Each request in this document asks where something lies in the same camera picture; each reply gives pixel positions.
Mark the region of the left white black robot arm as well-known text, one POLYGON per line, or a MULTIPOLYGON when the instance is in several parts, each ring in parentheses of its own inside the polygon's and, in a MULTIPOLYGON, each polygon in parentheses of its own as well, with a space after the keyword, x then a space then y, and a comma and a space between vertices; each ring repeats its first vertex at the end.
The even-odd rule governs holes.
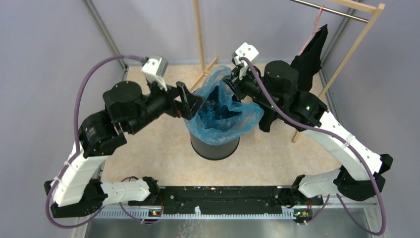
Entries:
POLYGON ((84 119, 78 129, 65 171, 45 183, 52 196, 48 211, 54 218, 91 215, 102 207, 119 202, 138 201, 153 205, 160 189, 152 177, 126 182, 103 182, 93 174, 117 148, 125 145, 125 134, 135 134, 167 114, 190 120, 205 98, 192 94, 182 82, 162 90, 156 83, 143 94, 136 82, 117 83, 103 93, 105 109, 84 119))

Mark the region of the black trash bin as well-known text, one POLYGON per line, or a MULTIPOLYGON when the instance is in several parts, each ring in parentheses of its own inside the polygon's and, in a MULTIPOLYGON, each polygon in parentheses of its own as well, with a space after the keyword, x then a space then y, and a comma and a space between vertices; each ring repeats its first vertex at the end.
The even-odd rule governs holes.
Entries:
POLYGON ((202 158, 210 161, 219 161, 228 158, 237 150, 240 138, 221 145, 209 145, 190 133, 190 142, 193 150, 202 158))

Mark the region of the blue plastic trash bag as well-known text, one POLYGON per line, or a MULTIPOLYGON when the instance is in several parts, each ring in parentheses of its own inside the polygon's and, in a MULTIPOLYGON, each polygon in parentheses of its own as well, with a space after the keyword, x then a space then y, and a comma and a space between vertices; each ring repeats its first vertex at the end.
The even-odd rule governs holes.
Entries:
POLYGON ((238 101, 224 82, 231 69, 219 66, 207 76, 194 94, 205 97, 205 103, 191 120, 184 120, 189 132, 208 145, 222 145, 239 138, 258 125, 264 115, 256 103, 238 101))

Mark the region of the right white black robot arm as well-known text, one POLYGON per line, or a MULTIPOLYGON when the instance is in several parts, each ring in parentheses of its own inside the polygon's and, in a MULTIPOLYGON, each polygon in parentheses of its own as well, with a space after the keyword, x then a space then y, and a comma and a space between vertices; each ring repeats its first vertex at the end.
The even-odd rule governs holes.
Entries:
POLYGON ((298 71, 282 60, 269 62, 261 73, 240 58, 234 60, 234 69, 226 79, 238 98, 248 96, 264 109, 261 130, 268 132, 272 122, 280 119, 340 162, 340 167, 330 172, 298 176, 290 191, 292 201, 304 204, 318 195, 339 194, 354 201, 375 197, 381 202, 386 182, 383 174, 390 170, 393 158, 368 149, 317 96, 298 89, 298 76, 298 71))

